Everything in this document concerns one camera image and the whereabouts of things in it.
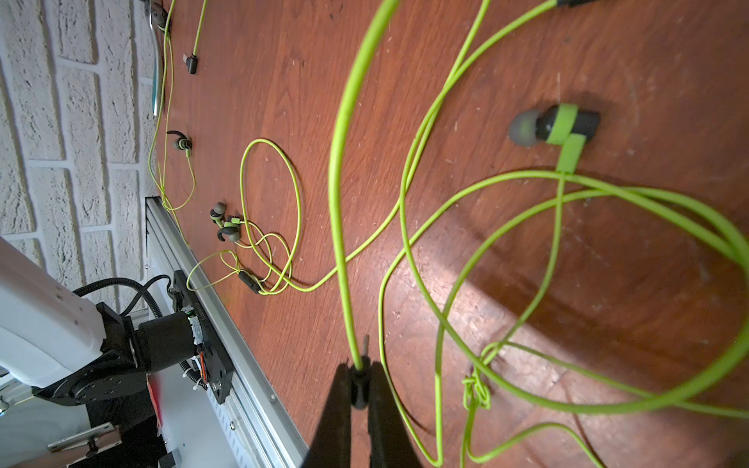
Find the robotic arm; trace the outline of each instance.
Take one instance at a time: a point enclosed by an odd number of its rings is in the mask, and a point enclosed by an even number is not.
[[[174,313],[154,310],[157,318],[135,330],[129,317],[78,297],[0,238],[0,366],[34,396],[74,406],[137,393],[148,374],[174,364],[190,374],[187,361],[201,355],[200,384],[221,404],[234,370],[228,353],[181,270],[168,292]]]

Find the black mounting plate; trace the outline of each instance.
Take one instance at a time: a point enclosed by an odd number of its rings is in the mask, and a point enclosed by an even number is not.
[[[200,320],[203,329],[203,357],[208,374],[208,388],[213,392],[218,404],[223,404],[231,390],[234,363],[221,342],[221,338],[216,333],[216,329],[213,328],[213,324],[210,322],[198,295],[195,294],[195,291],[187,289],[187,276],[184,271],[176,270],[174,277],[173,285],[176,291],[171,295],[174,300],[175,313],[183,313],[184,307],[192,306],[195,315]]]

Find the brick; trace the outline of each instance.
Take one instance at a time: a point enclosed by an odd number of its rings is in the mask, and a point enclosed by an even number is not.
[[[19,252],[24,254],[29,260],[33,261],[40,267],[44,268],[44,258],[39,247],[39,241],[36,239],[12,240],[10,244]]]
[[[94,6],[103,64],[105,148],[110,162],[138,162],[132,9],[127,1],[96,0]]]
[[[46,244],[47,272],[68,289],[83,285],[78,228],[73,215],[70,175],[67,169],[30,168],[28,182]]]
[[[112,254],[112,235],[109,231],[85,232],[81,234],[81,253],[86,284],[115,276],[115,262]],[[117,310],[117,291],[103,288],[87,297],[94,304],[105,303]]]
[[[113,170],[112,221],[115,224],[115,259],[118,276],[140,279],[143,276],[141,204],[137,171]]]
[[[52,33],[57,55],[83,64],[96,63],[91,0],[51,0]]]
[[[135,2],[135,24],[136,24],[136,61],[138,62],[138,76],[145,78],[154,77],[154,62],[156,61],[156,40],[151,27],[148,24],[148,16],[145,13],[145,4],[140,0]]]
[[[0,25],[21,149],[28,159],[64,159],[39,0],[0,1]]]
[[[99,122],[99,86],[96,73],[60,67],[63,131],[73,161],[76,214],[82,226],[109,223],[109,195]]]
[[[34,217],[25,187],[13,118],[0,73],[0,234],[17,234],[34,230]]]

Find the cable knot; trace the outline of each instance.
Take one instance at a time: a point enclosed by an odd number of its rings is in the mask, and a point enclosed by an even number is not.
[[[463,391],[463,406],[466,410],[469,406],[473,405],[474,402],[478,402],[479,406],[488,410],[491,408],[491,393],[489,387],[481,381],[481,375],[477,370],[474,369],[473,374],[470,377],[463,379],[464,391]]]

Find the gray ear tip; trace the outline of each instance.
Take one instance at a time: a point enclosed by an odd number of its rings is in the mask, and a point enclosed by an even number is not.
[[[531,109],[521,112],[512,120],[507,133],[513,143],[527,148],[539,142],[539,139],[536,138],[536,121],[540,114],[541,111]]]

